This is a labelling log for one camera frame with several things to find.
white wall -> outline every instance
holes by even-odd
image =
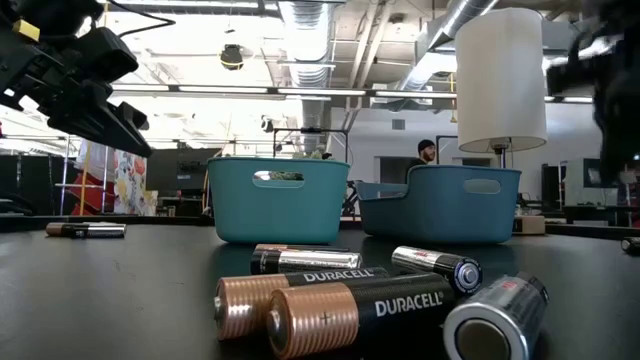
[[[339,128],[344,109],[333,109],[333,127]],[[391,130],[392,119],[404,119],[406,130]],[[422,139],[435,142],[436,135],[457,135],[457,124],[451,123],[451,111],[434,115],[428,111],[402,111],[394,114],[387,110],[363,109],[351,130],[349,141],[353,159],[349,179],[373,182],[375,158],[380,156],[417,156],[417,145]],[[540,196],[541,166],[557,164],[563,160],[584,157],[598,158],[602,136],[592,120],[590,105],[547,105],[549,141],[537,149],[514,153],[513,168],[522,171],[520,191],[532,198]],[[451,164],[453,158],[491,157],[491,154],[472,154],[458,150],[456,140],[441,141],[441,164]],[[344,148],[336,141],[329,144],[336,159],[344,159]]]

desk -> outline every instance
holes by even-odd
[[[387,268],[397,246],[359,230],[342,230],[337,244]],[[555,235],[438,249],[478,260],[485,284],[518,269],[545,283],[551,302],[536,359],[638,358],[640,258],[619,242]],[[213,322],[216,281],[248,274],[252,250],[206,227],[131,225],[124,240],[0,234],[0,359],[270,359],[264,337],[219,343]],[[414,349],[446,359],[437,337]]]

plastic basket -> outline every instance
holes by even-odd
[[[349,165],[331,160],[209,160],[218,236],[236,243],[330,243],[337,239]],[[261,180],[258,171],[301,173]]]
[[[356,184],[364,231],[434,243],[511,238],[520,171],[417,166],[407,185]]]

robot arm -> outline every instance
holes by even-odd
[[[22,111],[29,96],[50,127],[147,157],[146,115],[107,101],[110,83],[138,68],[135,56],[108,28],[75,35],[102,12],[95,0],[0,0],[0,105]]]
[[[640,154],[640,2],[637,0],[584,0],[587,10],[597,10],[599,28],[576,39],[566,64],[547,71],[551,96],[572,88],[594,89],[594,120],[602,131],[600,174],[604,183],[618,179],[627,162]],[[582,41],[619,38],[611,49],[590,58],[579,58]]]

battery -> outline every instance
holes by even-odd
[[[505,276],[455,308],[444,324],[452,360],[528,360],[549,295],[527,273]]]
[[[284,245],[284,244],[259,244],[256,250],[299,250],[299,251],[331,251],[350,252],[347,248],[325,245]]]
[[[362,256],[357,253],[256,249],[251,256],[251,274],[278,274],[323,269],[358,269]]]
[[[440,274],[460,296],[476,293],[482,284],[482,268],[467,257],[401,246],[391,255],[391,262],[403,270]]]
[[[275,289],[387,277],[389,274],[384,268],[373,267],[221,278],[214,298],[218,339],[234,339],[264,329],[264,316]]]
[[[453,289],[437,274],[278,289],[267,332],[276,356],[286,360],[437,327],[454,303]]]
[[[49,223],[46,233],[52,237],[71,239],[85,238],[123,238],[127,225],[112,223]]]
[[[629,255],[640,255],[640,238],[626,238],[622,240],[620,246]]]

